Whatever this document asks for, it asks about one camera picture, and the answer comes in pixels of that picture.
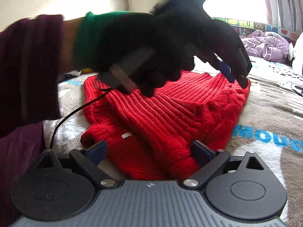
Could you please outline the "forearm in maroon sleeve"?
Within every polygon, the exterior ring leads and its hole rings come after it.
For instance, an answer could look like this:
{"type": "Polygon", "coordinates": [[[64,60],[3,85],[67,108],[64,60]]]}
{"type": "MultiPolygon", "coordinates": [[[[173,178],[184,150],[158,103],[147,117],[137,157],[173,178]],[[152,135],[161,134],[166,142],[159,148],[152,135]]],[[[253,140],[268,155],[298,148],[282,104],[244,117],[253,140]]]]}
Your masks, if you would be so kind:
{"type": "Polygon", "coordinates": [[[1,137],[60,118],[58,76],[76,69],[73,48],[81,22],[39,15],[1,32],[1,137]]]}

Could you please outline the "black gloved left hand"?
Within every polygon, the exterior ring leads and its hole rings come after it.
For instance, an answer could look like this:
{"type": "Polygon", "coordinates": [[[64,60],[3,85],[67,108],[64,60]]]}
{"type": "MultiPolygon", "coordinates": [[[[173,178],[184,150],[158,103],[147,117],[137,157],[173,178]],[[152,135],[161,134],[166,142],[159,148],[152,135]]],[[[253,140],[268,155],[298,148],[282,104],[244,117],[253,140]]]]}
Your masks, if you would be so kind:
{"type": "Polygon", "coordinates": [[[196,56],[217,70],[217,54],[238,80],[245,73],[238,48],[233,28],[202,11],[89,12],[77,31],[73,60],[77,69],[92,69],[112,89],[139,89],[151,97],[182,71],[193,70],[196,56]]]}

